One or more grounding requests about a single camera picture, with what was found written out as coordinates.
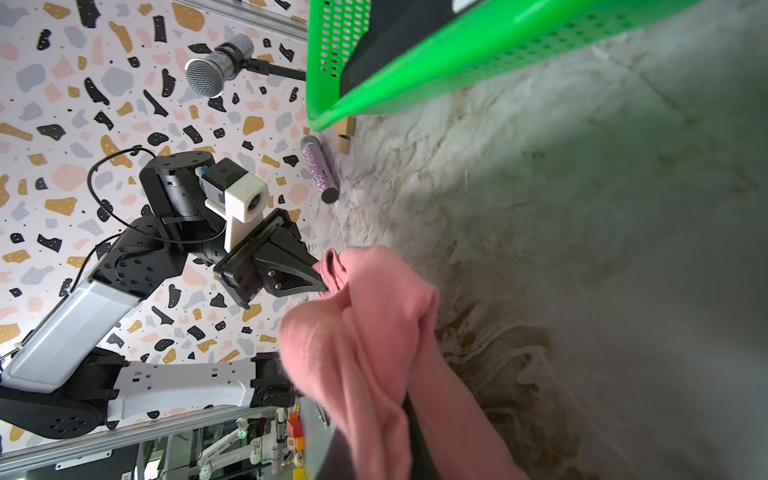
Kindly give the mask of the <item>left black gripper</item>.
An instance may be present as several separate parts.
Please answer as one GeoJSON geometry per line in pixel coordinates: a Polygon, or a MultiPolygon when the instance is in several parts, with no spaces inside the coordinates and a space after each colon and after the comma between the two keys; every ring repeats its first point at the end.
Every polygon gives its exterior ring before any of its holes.
{"type": "Polygon", "coordinates": [[[249,309],[262,290],[277,298],[327,290],[313,269],[317,259],[291,233],[293,225],[286,210],[274,210],[214,266],[236,305],[249,309]]]}

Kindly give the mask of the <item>pink t-shirt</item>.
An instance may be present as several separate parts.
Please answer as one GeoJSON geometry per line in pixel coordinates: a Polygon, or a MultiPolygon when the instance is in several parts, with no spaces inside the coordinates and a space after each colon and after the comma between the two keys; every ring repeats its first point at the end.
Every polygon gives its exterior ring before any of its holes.
{"type": "Polygon", "coordinates": [[[326,291],[284,316],[279,354],[341,436],[325,464],[331,478],[410,478],[413,427],[443,479],[524,477],[441,353],[432,285],[384,246],[330,250],[315,271],[326,291]]]}

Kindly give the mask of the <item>green plastic basket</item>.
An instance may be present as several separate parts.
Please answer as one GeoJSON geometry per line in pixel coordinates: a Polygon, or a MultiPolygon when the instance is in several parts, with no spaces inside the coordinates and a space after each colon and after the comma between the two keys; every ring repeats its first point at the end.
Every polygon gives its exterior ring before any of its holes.
{"type": "Polygon", "coordinates": [[[387,114],[600,40],[665,20],[689,1],[477,1],[342,96],[344,66],[368,30],[372,1],[310,4],[306,111],[322,131],[387,114]]]}

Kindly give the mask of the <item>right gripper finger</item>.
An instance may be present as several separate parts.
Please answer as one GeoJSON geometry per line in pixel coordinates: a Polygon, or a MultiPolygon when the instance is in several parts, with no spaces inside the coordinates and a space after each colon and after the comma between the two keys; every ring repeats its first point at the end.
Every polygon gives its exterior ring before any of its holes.
{"type": "Polygon", "coordinates": [[[408,420],[409,442],[412,457],[410,479],[440,480],[441,477],[429,452],[409,395],[406,395],[404,398],[403,411],[408,420]]]}

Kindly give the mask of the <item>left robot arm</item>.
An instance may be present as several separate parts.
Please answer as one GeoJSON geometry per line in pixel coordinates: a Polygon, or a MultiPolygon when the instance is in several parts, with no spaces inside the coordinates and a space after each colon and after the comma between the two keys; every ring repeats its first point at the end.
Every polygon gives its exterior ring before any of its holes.
{"type": "Polygon", "coordinates": [[[128,223],[88,277],[1,367],[1,417],[48,439],[71,439],[154,411],[287,407],[295,391],[275,353],[219,363],[144,363],[100,342],[189,257],[213,269],[242,308],[325,290],[287,211],[265,208],[267,185],[205,151],[153,157],[140,182],[151,211],[128,223]]]}

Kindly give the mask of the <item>black t-shirt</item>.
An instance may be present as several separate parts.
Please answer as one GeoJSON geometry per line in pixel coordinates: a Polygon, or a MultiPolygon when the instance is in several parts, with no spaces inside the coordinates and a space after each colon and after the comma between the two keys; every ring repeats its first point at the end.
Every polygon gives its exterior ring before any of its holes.
{"type": "Polygon", "coordinates": [[[341,95],[352,91],[475,4],[474,0],[372,1],[368,30],[342,71],[341,95]]]}

